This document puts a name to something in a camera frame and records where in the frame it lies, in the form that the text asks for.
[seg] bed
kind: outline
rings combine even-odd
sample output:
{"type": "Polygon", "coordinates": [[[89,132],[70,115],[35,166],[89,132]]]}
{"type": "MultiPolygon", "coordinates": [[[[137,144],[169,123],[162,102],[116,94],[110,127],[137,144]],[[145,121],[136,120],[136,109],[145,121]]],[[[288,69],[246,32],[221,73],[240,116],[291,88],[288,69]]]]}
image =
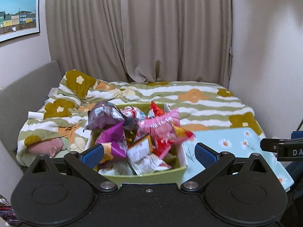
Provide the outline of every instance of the bed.
{"type": "MultiPolygon", "coordinates": [[[[56,157],[63,157],[71,150],[82,152],[91,133],[84,129],[87,112],[101,100],[129,105],[155,101],[168,104],[171,110],[178,108],[181,125],[196,134],[195,141],[185,143],[189,161],[187,177],[204,169],[192,158],[194,143],[204,142],[219,152],[227,150],[238,157],[261,152],[259,143],[265,135],[254,118],[254,111],[218,84],[105,82],[77,70],[62,77],[56,61],[0,92],[0,138],[23,167],[35,158],[27,148],[39,141],[61,138],[67,149],[56,157]],[[58,88],[43,105],[52,87],[58,88]],[[44,119],[27,119],[28,111],[43,113],[44,119]]],[[[275,161],[272,153],[261,153],[283,181],[283,187],[289,188],[293,181],[284,167],[275,161]]]]}

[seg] wall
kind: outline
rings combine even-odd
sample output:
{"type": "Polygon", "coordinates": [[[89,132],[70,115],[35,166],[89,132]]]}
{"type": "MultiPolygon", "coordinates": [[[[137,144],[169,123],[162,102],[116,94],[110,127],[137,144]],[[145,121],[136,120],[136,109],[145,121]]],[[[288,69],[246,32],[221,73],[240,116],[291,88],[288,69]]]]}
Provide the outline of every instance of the wall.
{"type": "Polygon", "coordinates": [[[51,61],[46,31],[45,0],[40,0],[40,33],[0,43],[0,86],[6,87],[51,61]]]}
{"type": "Polygon", "coordinates": [[[290,138],[303,118],[303,0],[233,0],[229,88],[267,137],[290,138]]]}
{"type": "MultiPolygon", "coordinates": [[[[40,0],[40,31],[40,34],[0,43],[1,88],[51,61],[46,31],[45,0],[40,0]]],[[[10,200],[13,189],[22,177],[22,171],[1,141],[0,167],[0,194],[10,200]]]]}

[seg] purple snack bag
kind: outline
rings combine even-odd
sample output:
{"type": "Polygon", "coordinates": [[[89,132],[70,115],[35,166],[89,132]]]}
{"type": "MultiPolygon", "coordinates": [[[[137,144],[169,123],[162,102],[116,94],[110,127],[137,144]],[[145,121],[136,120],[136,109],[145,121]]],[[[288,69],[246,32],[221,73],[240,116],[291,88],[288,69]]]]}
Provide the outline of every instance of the purple snack bag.
{"type": "Polygon", "coordinates": [[[124,121],[108,128],[97,137],[95,144],[101,143],[104,147],[104,156],[101,163],[126,158],[127,144],[123,124],[124,121]]]}
{"type": "Polygon", "coordinates": [[[103,129],[106,126],[114,126],[124,121],[120,110],[107,101],[98,102],[88,115],[86,129],[103,129]]]}
{"type": "Polygon", "coordinates": [[[124,121],[118,123],[115,126],[108,128],[107,130],[101,132],[101,134],[96,139],[95,144],[103,143],[103,142],[120,142],[123,140],[124,129],[123,129],[124,121]]]}

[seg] picture frame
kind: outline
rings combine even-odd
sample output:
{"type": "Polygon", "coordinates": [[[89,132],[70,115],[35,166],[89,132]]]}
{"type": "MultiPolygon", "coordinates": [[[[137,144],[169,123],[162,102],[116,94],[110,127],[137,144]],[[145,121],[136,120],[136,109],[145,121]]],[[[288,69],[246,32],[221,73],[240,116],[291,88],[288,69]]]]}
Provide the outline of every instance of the picture frame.
{"type": "Polygon", "coordinates": [[[39,0],[0,0],[0,43],[40,33],[39,0]]]}

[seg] curtain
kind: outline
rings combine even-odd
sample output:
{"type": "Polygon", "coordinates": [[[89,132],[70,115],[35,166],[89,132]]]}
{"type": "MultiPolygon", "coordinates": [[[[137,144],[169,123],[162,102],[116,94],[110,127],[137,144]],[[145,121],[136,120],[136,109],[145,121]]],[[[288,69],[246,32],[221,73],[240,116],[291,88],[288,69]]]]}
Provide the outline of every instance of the curtain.
{"type": "Polygon", "coordinates": [[[136,82],[227,86],[231,0],[122,0],[125,61],[136,82]]]}
{"type": "Polygon", "coordinates": [[[51,58],[62,74],[77,69],[105,81],[127,81],[121,0],[46,0],[51,58]]]}
{"type": "Polygon", "coordinates": [[[231,0],[46,0],[46,15],[62,73],[228,86],[231,0]]]}

